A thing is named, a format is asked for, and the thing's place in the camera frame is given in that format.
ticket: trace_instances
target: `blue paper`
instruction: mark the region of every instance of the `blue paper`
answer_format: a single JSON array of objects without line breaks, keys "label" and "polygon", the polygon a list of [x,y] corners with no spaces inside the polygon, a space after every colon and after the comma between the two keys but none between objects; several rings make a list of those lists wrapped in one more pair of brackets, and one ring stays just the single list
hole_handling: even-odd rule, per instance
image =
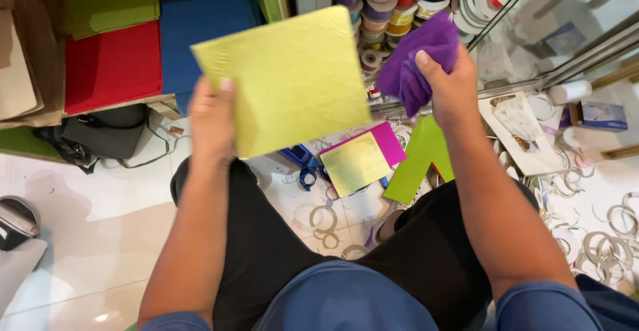
[{"label": "blue paper", "polygon": [[176,94],[180,114],[202,74],[190,46],[261,24],[257,0],[160,0],[164,94]]}]

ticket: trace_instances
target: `red paper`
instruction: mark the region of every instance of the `red paper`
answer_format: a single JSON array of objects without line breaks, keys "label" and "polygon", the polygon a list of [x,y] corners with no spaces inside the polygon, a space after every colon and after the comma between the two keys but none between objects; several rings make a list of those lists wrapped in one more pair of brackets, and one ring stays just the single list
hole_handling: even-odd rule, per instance
[{"label": "red paper", "polygon": [[161,93],[158,21],[78,41],[67,37],[67,114]]}]

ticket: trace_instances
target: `yellow paper sheet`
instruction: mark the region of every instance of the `yellow paper sheet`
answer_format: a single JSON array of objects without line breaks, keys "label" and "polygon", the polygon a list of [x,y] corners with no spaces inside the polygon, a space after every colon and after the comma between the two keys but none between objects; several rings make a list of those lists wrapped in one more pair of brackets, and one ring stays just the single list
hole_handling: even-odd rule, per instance
[{"label": "yellow paper sheet", "polygon": [[370,131],[325,152],[320,158],[340,197],[390,174],[384,154]]},{"label": "yellow paper sheet", "polygon": [[235,147],[241,158],[370,120],[345,7],[324,8],[191,49],[214,86],[223,77],[238,86]]}]

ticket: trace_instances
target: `leg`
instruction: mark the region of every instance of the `leg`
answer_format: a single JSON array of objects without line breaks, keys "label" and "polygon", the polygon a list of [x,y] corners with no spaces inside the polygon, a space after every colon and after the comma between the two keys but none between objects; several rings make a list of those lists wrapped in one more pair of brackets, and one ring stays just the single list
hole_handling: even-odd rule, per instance
[{"label": "leg", "polygon": [[[187,174],[188,159],[171,180],[176,205]],[[286,225],[248,165],[235,160],[229,177],[226,257],[213,308],[216,331],[250,330],[283,286],[299,272],[327,260],[310,251]]]},{"label": "leg", "polygon": [[[536,204],[528,189],[520,189]],[[394,228],[395,234],[356,262],[412,294],[440,330],[467,327],[492,294],[464,229],[455,182],[422,196],[397,218]]]}]

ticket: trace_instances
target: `green card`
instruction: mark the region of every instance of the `green card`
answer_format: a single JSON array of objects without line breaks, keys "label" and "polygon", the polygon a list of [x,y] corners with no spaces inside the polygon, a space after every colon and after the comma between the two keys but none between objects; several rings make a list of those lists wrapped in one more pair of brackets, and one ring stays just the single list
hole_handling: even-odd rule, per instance
[{"label": "green card", "polygon": [[417,121],[417,127],[413,129],[406,146],[406,156],[406,160],[399,163],[384,193],[392,200],[410,204],[431,163],[445,182],[455,178],[446,139],[432,116],[420,117]]},{"label": "green card", "polygon": [[65,0],[66,29],[74,39],[128,28],[160,16],[159,0]]}]

